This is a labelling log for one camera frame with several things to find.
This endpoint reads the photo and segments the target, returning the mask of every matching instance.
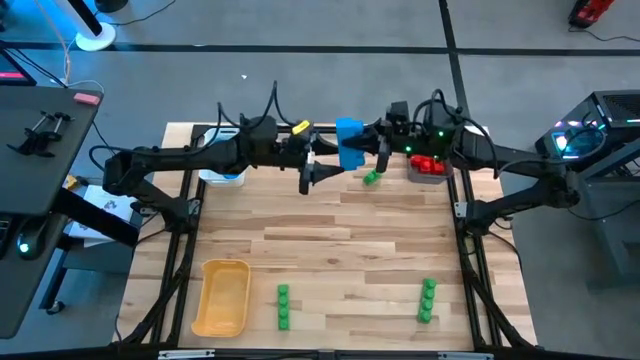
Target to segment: wooden tabletop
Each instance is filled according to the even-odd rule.
[[[189,143],[193,123],[169,123],[163,147]],[[337,156],[319,157],[337,164]],[[365,187],[367,164],[298,194],[298,172],[250,168],[241,188],[206,190],[180,335],[181,347],[470,350],[462,276],[446,183],[406,180],[405,160],[394,156],[381,181]],[[471,175],[476,198],[502,196],[490,171]],[[172,196],[182,172],[157,173],[154,184]],[[197,172],[194,174],[194,186]],[[163,226],[156,219],[145,236]],[[512,241],[510,231],[493,228]],[[158,296],[169,234],[138,246],[119,316],[130,333]],[[518,260],[499,240],[484,237],[497,304],[523,337],[535,343]],[[178,254],[177,262],[182,255]],[[242,259],[251,266],[248,319],[235,338],[204,338],[191,331],[202,287],[201,265]],[[416,321],[421,281],[435,278],[433,319]],[[291,330],[278,331],[276,286],[290,285]],[[486,313],[478,300],[483,334]],[[170,328],[173,302],[163,328]]]

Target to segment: computer monitor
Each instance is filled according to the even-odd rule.
[[[0,49],[0,85],[35,86],[36,81],[6,51]]]

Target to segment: concrete floor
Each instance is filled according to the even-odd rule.
[[[639,43],[630,41],[601,43],[587,34],[567,33],[566,16],[572,0],[448,0],[448,4],[460,48],[640,48]],[[144,16],[161,6],[133,1],[114,14],[113,21]],[[55,7],[50,11],[56,15]],[[638,11],[640,3],[618,0],[592,30],[603,37],[640,37],[634,16]],[[14,26],[3,39],[55,42],[30,2],[17,3],[12,16]],[[59,16],[54,18],[65,38],[71,39],[73,29]],[[118,42],[446,44],[437,0],[178,0],[146,22],[118,28]],[[447,55],[158,49],[72,53],[72,80],[98,80],[106,89],[97,123],[114,146],[159,144],[169,121],[212,121],[216,101],[222,101],[230,114],[259,113],[274,79],[280,83],[279,96],[287,116],[315,121],[341,116],[374,120],[389,102],[407,99],[415,105],[436,87],[444,90],[449,101],[455,99]],[[61,73],[61,51],[26,53],[50,71]],[[640,88],[637,57],[461,56],[460,64],[472,117],[490,128],[497,143],[522,149],[531,148],[533,141],[591,91]],[[49,85],[42,76],[35,77],[40,84]],[[87,149],[98,143],[97,136],[90,133],[74,173],[99,175],[86,155]],[[531,179],[507,174],[502,184],[509,193],[528,186]],[[597,274],[602,261],[589,224],[566,211],[540,208],[516,217],[514,236],[540,345],[560,351],[640,357],[640,292],[593,293],[586,288],[585,282]],[[72,306],[54,317],[33,309],[16,338],[0,340],[0,353],[108,343],[124,285],[122,276],[72,274],[60,294]],[[96,319],[88,314],[100,316]]]

